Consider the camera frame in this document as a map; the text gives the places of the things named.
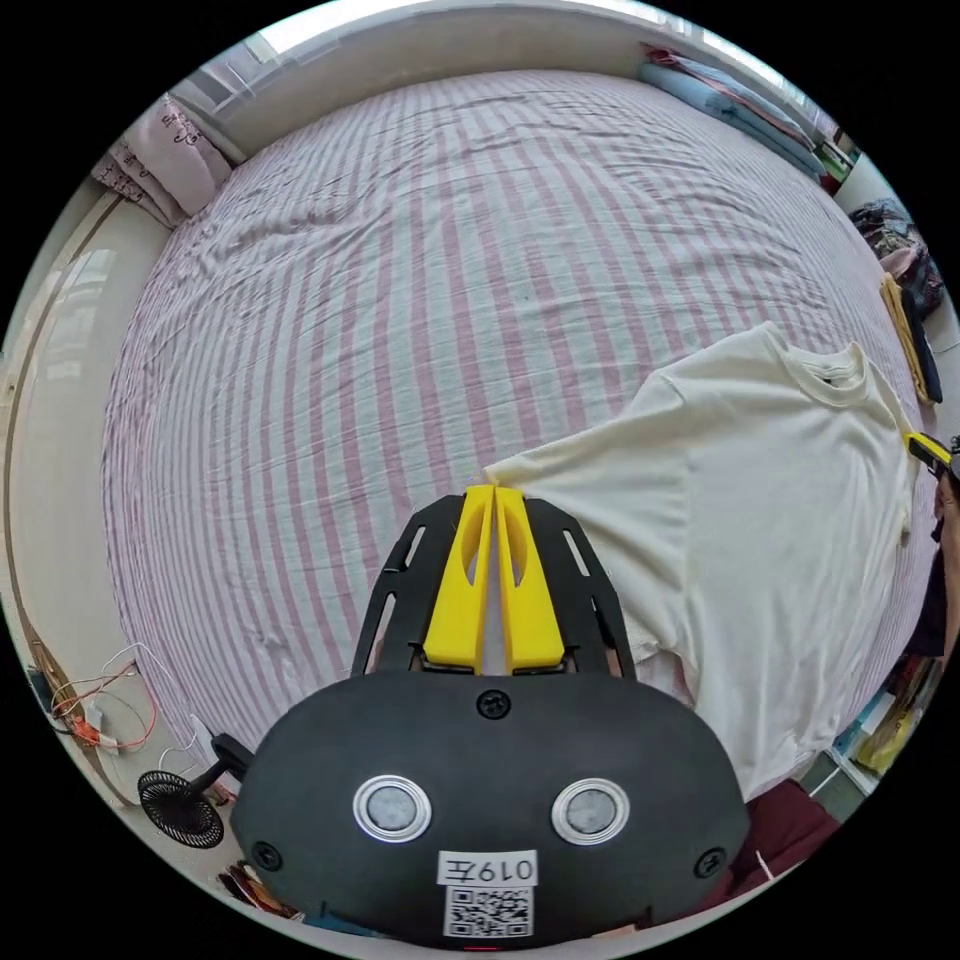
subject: t-shirt sleeve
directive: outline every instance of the t-shirt sleeve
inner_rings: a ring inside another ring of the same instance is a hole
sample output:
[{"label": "t-shirt sleeve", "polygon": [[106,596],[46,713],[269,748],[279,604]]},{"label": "t-shirt sleeve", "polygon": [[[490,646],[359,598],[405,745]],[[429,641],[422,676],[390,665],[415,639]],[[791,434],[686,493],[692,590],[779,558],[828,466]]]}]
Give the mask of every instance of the t-shirt sleeve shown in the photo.
[{"label": "t-shirt sleeve", "polygon": [[485,471],[579,521],[620,597],[636,660],[670,649],[682,629],[691,419],[655,372],[614,420]]}]

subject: fan grille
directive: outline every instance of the fan grille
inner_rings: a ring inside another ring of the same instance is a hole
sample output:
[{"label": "fan grille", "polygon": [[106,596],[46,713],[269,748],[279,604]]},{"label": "fan grille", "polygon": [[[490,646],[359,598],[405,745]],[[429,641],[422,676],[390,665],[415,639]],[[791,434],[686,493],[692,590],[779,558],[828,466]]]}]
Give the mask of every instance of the fan grille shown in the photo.
[{"label": "fan grille", "polygon": [[151,770],[137,781],[137,792],[151,823],[178,843],[209,850],[223,839],[219,814],[183,777]]}]

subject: white label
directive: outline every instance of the white label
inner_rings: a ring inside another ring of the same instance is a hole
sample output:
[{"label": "white label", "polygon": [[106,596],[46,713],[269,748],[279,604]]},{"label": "white label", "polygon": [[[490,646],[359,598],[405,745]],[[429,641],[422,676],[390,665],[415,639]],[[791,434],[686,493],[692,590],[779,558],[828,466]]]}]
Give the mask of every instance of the white label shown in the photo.
[{"label": "white label", "polygon": [[535,887],[537,851],[458,853],[441,850],[437,865],[437,883],[442,887]]},{"label": "white label", "polygon": [[447,887],[446,937],[533,936],[533,887]]}]

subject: qr code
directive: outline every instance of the qr code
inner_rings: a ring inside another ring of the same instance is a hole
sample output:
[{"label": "qr code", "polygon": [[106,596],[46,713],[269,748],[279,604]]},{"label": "qr code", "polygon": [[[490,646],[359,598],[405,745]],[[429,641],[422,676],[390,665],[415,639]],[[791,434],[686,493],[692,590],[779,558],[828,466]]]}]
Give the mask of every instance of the qr code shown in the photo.
[{"label": "qr code", "polygon": [[447,887],[444,935],[529,937],[533,934],[533,887]]}]

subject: black device housing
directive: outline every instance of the black device housing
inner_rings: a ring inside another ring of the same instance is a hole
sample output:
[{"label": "black device housing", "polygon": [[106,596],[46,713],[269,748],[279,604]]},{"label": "black device housing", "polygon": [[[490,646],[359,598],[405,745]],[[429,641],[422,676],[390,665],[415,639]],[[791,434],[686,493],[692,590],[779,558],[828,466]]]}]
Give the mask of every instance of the black device housing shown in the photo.
[{"label": "black device housing", "polygon": [[[445,497],[411,518],[374,586],[353,675],[268,732],[231,817],[244,854],[281,902],[425,946],[542,946],[694,909],[743,844],[746,807],[712,730],[636,682],[616,592],[572,517],[526,501],[567,650],[563,669],[475,676],[426,662],[462,506],[463,497]],[[611,654],[622,676],[611,675]],[[481,709],[491,693],[500,706]],[[429,826],[414,840],[386,843],[355,821],[358,788],[383,774],[429,798]],[[581,846],[561,838],[551,811],[564,788],[588,778],[619,785],[630,813],[616,836]],[[532,932],[445,935],[441,851],[494,860],[526,850],[537,856]]]}]

